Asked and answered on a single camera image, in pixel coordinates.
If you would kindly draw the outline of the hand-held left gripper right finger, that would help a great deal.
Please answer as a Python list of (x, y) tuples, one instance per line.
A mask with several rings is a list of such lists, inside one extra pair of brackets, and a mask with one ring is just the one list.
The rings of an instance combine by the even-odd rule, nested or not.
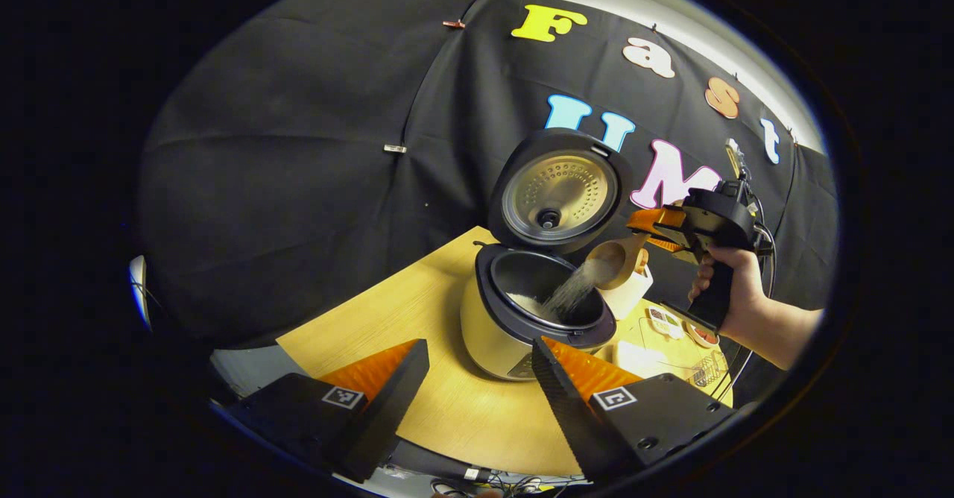
[(736, 413), (672, 373), (641, 378), (548, 336), (535, 339), (531, 360), (582, 474), (593, 483), (682, 453)]

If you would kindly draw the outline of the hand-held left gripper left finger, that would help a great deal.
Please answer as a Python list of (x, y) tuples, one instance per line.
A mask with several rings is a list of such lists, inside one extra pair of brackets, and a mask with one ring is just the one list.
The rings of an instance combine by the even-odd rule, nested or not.
[(286, 373), (224, 407), (224, 419), (307, 470), (364, 483), (391, 454), (427, 372), (427, 341), (412, 339), (319, 379)]

